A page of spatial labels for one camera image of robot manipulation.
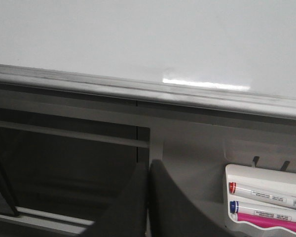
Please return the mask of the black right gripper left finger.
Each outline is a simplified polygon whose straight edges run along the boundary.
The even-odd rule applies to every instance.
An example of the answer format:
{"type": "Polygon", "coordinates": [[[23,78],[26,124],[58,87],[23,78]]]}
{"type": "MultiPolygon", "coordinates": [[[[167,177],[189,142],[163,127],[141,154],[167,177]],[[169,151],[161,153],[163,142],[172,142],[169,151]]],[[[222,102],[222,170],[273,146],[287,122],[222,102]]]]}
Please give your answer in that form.
{"type": "Polygon", "coordinates": [[[86,237],[144,237],[147,227],[148,168],[136,164],[134,172],[114,203],[93,225],[86,237]]]}

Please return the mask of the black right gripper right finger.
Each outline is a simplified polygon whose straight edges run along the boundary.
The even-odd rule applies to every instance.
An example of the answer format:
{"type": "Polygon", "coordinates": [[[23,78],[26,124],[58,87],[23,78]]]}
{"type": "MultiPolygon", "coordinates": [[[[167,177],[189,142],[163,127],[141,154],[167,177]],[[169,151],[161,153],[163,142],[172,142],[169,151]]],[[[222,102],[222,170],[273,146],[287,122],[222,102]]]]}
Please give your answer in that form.
{"type": "Polygon", "coordinates": [[[149,220],[153,237],[230,237],[184,195],[161,160],[149,169],[149,220]]]}

